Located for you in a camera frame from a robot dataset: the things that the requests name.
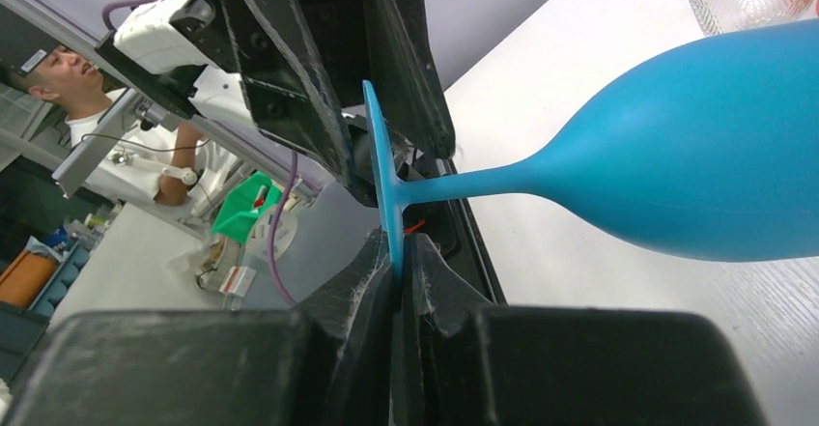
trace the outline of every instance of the label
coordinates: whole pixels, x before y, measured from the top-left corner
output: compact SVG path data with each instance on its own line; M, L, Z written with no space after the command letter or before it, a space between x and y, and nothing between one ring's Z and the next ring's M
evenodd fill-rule
M256 271L250 267L231 267L219 286L219 292L243 298L255 277Z
M268 236L268 232L270 231L270 225L267 222L262 221L256 224L256 227L253 228L253 232L250 234L250 237L254 240L261 240Z
M48 55L48 53L47 53L47 52L45 52L45 51L43 51L42 49L40 49L39 51L35 52L35 53L34 53L34 55L33 55L33 56L31 56L31 58L30 58L29 60L27 60L27 61L25 62L25 64L23 64L23 65L20 67L20 69L21 69L23 72L25 72L25 73L28 73L28 72L32 71L32 70L34 69L34 67L36 67L36 66L37 66L37 64L39 64L39 63L40 63L40 61L41 61L42 59L44 59L44 58L45 58L45 56L47 56L47 55Z

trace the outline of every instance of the green box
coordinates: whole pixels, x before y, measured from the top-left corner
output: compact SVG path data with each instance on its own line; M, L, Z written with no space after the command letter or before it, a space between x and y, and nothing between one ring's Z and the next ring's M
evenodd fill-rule
M253 212L253 202L259 194L259 188L268 187L268 197L265 204L258 211ZM247 236L256 221L270 206L276 205L281 199L281 191L263 173L256 172L241 185L225 197L222 209L216 216L211 231L230 238L239 244L247 242Z

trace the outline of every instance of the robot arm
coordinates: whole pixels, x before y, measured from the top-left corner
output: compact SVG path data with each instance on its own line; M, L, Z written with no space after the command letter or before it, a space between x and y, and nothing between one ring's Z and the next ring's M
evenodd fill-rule
M218 108L252 116L275 141L317 160L359 202L375 204L366 137L342 116L380 90L396 141L449 158L455 134L429 50L423 0L163 0L132 13L97 53L149 98L207 115L194 83L235 75Z
M112 162L114 162L114 165L137 167L148 172L154 172L160 175L165 175L166 177L176 178L188 186L196 185L196 180L199 178L196 176L196 172L189 167L174 167L166 163L160 163L155 160L148 160L146 158L134 156L126 151L116 152L110 156L110 159Z

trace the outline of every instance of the white tabletop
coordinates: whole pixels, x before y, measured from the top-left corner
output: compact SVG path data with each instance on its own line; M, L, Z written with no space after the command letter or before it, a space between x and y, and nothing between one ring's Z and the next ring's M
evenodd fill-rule
M702 38L687 0L550 0L446 92L462 172L529 156L619 74ZM664 256L526 195L470 200L510 303L690 310L728 336L776 425L819 418L819 259Z
M224 297L199 289L192 271L166 268L199 243L181 228L126 204L57 305L48 329L81 312L221 308Z

